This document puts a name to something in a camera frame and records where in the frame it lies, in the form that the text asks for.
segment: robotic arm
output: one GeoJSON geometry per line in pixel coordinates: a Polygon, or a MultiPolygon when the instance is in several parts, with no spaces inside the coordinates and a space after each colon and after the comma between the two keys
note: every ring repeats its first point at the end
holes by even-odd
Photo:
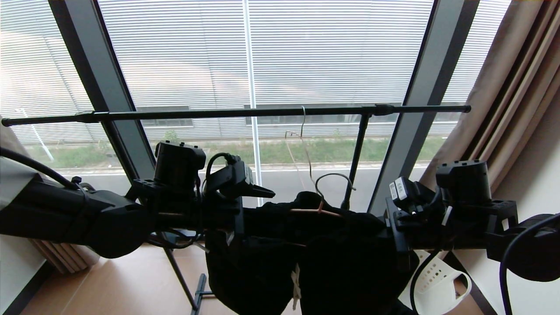
{"type": "Polygon", "coordinates": [[[107,258],[133,252],[144,242],[175,247],[154,239],[152,233],[189,229],[197,231],[196,238],[212,231],[233,235],[227,246],[239,262],[251,252],[255,239],[304,247],[350,221],[359,221],[376,227],[368,237],[385,249],[383,257],[396,262],[392,272],[405,275],[405,284],[418,265],[410,255],[413,249],[484,248],[488,258],[496,261],[503,261],[507,252],[507,268],[525,279],[560,277],[557,215],[538,215],[518,223],[515,201],[492,199],[483,161],[442,164],[436,174],[436,192],[418,182],[397,179],[390,186],[385,215],[374,217],[331,207],[311,192],[300,193],[292,203],[244,208],[242,196],[273,197],[274,192],[254,185],[240,157],[225,153],[210,159],[206,185],[201,187],[198,171],[204,168],[206,155],[201,148],[182,143],[160,142],[154,178],[135,180],[126,196],[88,189],[79,178],[70,182],[29,158],[6,149],[0,152],[60,182],[32,180],[0,210],[1,234],[87,245],[107,258]],[[220,156],[227,165],[210,174],[220,156]],[[312,211],[318,203],[332,215],[312,211]],[[296,207],[309,211],[292,211],[296,207]],[[508,229],[502,226],[504,220],[508,229]]]}

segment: corrugated metal wall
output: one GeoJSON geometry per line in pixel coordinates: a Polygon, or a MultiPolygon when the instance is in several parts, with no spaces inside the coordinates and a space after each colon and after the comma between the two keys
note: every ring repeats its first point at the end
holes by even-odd
{"type": "MultiPolygon", "coordinates": [[[[406,90],[432,1],[249,1],[256,104],[388,102],[406,90]]],[[[507,1],[481,1],[444,101],[464,102],[507,1]]],[[[92,110],[47,0],[2,0],[5,117],[92,110]]],[[[100,0],[137,107],[243,108],[249,104],[242,2],[100,0]]],[[[434,123],[447,134],[453,122],[434,123]]],[[[282,137],[296,125],[259,126],[282,137]]],[[[370,135],[394,124],[372,123],[370,135]]],[[[106,140],[98,124],[15,127],[22,142],[106,140]]],[[[151,140],[251,137],[244,118],[195,119],[192,127],[147,127],[151,140]]],[[[356,124],[308,124],[308,136],[355,135],[356,124]]]]}

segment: white plastic basket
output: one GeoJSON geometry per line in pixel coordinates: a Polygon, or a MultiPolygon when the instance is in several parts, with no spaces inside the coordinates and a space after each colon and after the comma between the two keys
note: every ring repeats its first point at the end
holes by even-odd
{"type": "MultiPolygon", "coordinates": [[[[428,256],[425,251],[415,251],[420,259],[420,263],[428,256]]],[[[400,294],[399,300],[409,308],[410,305],[410,283],[412,277],[408,281],[407,287],[400,294]]],[[[459,303],[470,293],[472,288],[470,277],[461,271],[451,268],[441,259],[434,257],[430,264],[426,266],[420,274],[416,286],[414,288],[414,301],[418,314],[422,315],[442,315],[454,309],[459,303]],[[453,281],[461,275],[466,277],[466,292],[460,296],[455,294],[455,285],[453,281]]]]}

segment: curtain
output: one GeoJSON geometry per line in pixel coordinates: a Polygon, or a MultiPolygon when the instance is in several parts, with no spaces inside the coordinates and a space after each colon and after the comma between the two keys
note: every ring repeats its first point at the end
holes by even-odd
{"type": "MultiPolygon", "coordinates": [[[[14,132],[10,128],[0,124],[0,148],[3,147],[29,156],[14,132]]],[[[99,261],[98,254],[82,245],[55,244],[53,242],[37,239],[30,239],[29,241],[43,254],[48,262],[63,274],[73,274],[99,261]]]]}
{"type": "Polygon", "coordinates": [[[488,163],[492,192],[512,167],[560,87],[558,1],[512,1],[451,135],[421,182],[435,187],[437,166],[488,163]]]}

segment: beige curtain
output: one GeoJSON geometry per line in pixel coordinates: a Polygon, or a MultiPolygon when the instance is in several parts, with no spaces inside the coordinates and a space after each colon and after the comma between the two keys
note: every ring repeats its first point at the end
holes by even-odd
{"type": "MultiPolygon", "coordinates": [[[[0,124],[0,148],[3,147],[29,156],[14,132],[0,124]]],[[[36,239],[30,239],[29,241],[43,254],[47,261],[63,274],[72,274],[86,269],[99,261],[98,254],[82,245],[55,244],[36,239]]]]}
{"type": "Polygon", "coordinates": [[[560,5],[512,1],[467,104],[451,135],[430,162],[421,182],[435,186],[441,163],[488,162],[492,192],[533,134],[560,87],[560,5]]]}

